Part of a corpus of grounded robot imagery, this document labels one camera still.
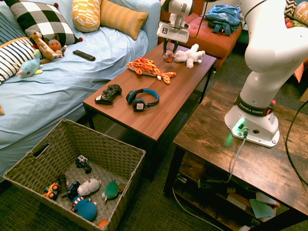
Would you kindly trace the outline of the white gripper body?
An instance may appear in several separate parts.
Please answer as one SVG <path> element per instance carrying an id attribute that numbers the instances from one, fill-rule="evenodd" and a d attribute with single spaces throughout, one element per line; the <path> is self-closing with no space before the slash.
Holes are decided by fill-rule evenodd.
<path id="1" fill-rule="evenodd" d="M 175 28 L 169 23 L 159 22 L 157 35 L 159 37 L 178 41 L 181 43 L 187 43 L 189 39 L 190 26 L 184 21 L 182 24 L 184 27 Z"/>

